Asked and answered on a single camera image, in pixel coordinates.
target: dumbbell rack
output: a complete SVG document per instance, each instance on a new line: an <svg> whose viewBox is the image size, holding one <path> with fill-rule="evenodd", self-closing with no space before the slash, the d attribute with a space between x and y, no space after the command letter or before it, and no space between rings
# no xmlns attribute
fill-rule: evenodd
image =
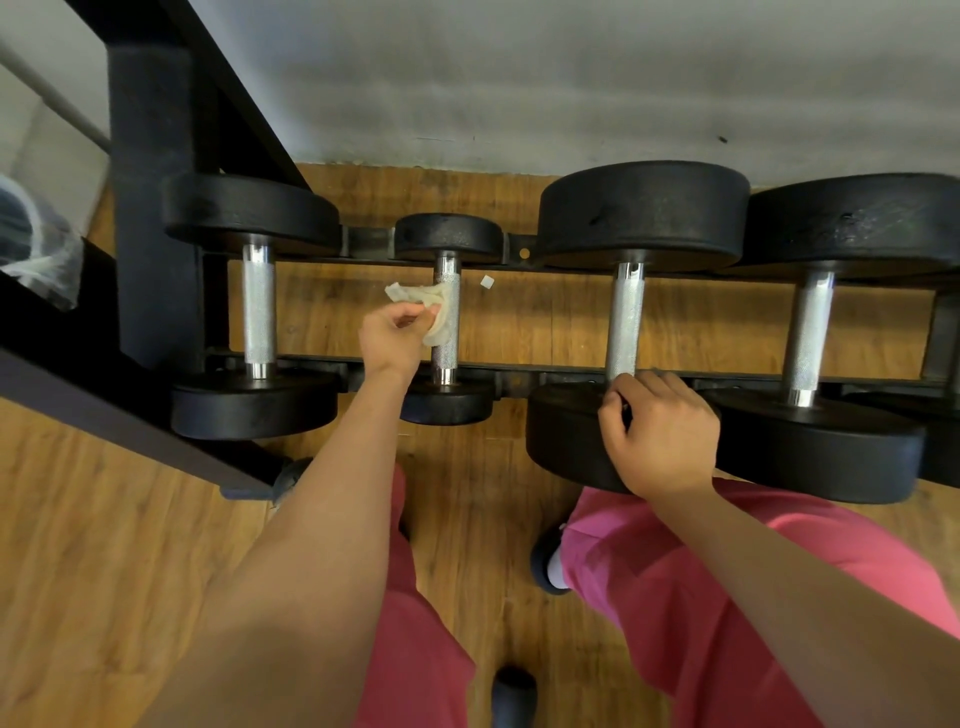
<svg viewBox="0 0 960 728"><path fill-rule="evenodd" d="M160 219L159 181L222 170L308 185L186 0L68 2L108 47L117 257L86 244L79 304L68 313L0 276L0 304L15 312L0 332L0 395L214 482L227 497L270 498L283 457L253 442L188 440L171 429L172 377L241 371L245 361L228 348L229 256L170 240ZM342 227L341 239L336 256L280 248L276 259L429 265L395 259L392 229ZM554 270L536 262L537 244L534 235L507 232L499 263L472 267ZM904 285L945 284L931 277ZM950 362L955 366L958 318L960 294L938 294L920 380L824 377L821 393L941 392ZM343 392L363 378L354 358L281 355L277 366L334 374ZM701 390L780 387L778 376L680 375ZM604 380L600 369L463 363L457 376L491 383L498 399L526 398L546 383Z"/></svg>

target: small white piece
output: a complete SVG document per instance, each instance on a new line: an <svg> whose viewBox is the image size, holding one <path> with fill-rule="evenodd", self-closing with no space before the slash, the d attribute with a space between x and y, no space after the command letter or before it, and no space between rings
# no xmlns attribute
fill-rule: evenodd
<svg viewBox="0 0 960 728"><path fill-rule="evenodd" d="M450 284L437 283L436 285L400 285L391 283L385 289L390 300L394 303L399 301L408 301L410 303L423 303L424 305L440 306L437 312L437 318L433 326L423 337L423 343L428 347L439 347L450 340L453 332L447 325L447 305L450 300Z"/></svg>

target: forearm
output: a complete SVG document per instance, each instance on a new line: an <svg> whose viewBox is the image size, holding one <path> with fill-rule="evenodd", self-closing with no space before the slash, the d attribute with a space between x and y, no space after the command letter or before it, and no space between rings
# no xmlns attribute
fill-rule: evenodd
<svg viewBox="0 0 960 728"><path fill-rule="evenodd" d="M316 724L318 713L324 725L350 724L386 584L405 388L392 374L363 384L236 573L208 600L196 642L144 725L168 718L192 725L186 719L198 716L206 726L276 722L272 692L287 698L285 725ZM209 715L231 692L249 709L229 721L224 712Z"/></svg>
<svg viewBox="0 0 960 728"><path fill-rule="evenodd" d="M653 504L830 726L948 725L960 643L714 491Z"/></svg>

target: dumbbell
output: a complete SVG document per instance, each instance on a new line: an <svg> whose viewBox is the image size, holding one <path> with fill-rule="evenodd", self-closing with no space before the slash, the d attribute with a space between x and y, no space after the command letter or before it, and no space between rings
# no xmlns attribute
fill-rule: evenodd
<svg viewBox="0 0 960 728"><path fill-rule="evenodd" d="M960 291L960 270L938 276L938 279L938 296L955 296L956 292ZM928 284L929 277L926 280L903 281L906 285L919 282ZM857 392L847 395L844 400L879 407L922 423L926 427L926 441L920 477L952 488L960 488L960 317L945 323L949 325L945 334L952 335L953 351L947 383L940 397L893 392Z"/></svg>
<svg viewBox="0 0 960 728"><path fill-rule="evenodd" d="M414 379L403 400L400 418L418 425L471 425L493 412L489 382L457 377L460 340L460 279L463 263L496 263L503 255L503 230L472 215L420 213L408 215L394 228L394 257L432 261L433 282L450 284L447 320L450 340L430 353L430 377Z"/></svg>
<svg viewBox="0 0 960 728"><path fill-rule="evenodd" d="M626 493L603 445L597 410L606 384L636 371L644 276L736 262L750 183L739 172L682 161L628 162L577 172L540 197L532 257L613 275L606 382L544 384L527 401L526 447L542 468Z"/></svg>
<svg viewBox="0 0 960 728"><path fill-rule="evenodd" d="M795 281L797 288L780 390L701 393L721 416L720 470L846 502L893 503L910 495L924 428L818 397L820 364L836 281L948 267L960 253L958 206L960 184L943 175L818 180L751 198L743 258L719 273Z"/></svg>
<svg viewBox="0 0 960 728"><path fill-rule="evenodd" d="M198 440L250 440L331 422L337 378L277 368L275 257L337 255L337 208L309 190L230 175L178 175L162 192L168 235L243 259L245 370L176 380L171 427Z"/></svg>

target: right hand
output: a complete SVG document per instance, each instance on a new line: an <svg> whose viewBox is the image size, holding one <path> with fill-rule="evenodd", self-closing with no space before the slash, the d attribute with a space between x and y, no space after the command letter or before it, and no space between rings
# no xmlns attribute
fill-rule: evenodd
<svg viewBox="0 0 960 728"><path fill-rule="evenodd" d="M623 424L624 402L633 411L629 429ZM599 416L607 453L632 493L655 501L712 490L720 421L677 375L618 376Z"/></svg>
<svg viewBox="0 0 960 728"><path fill-rule="evenodd" d="M439 310L438 305L388 303L368 313L360 327L365 378L395 374L406 389L420 366L423 337Z"/></svg>

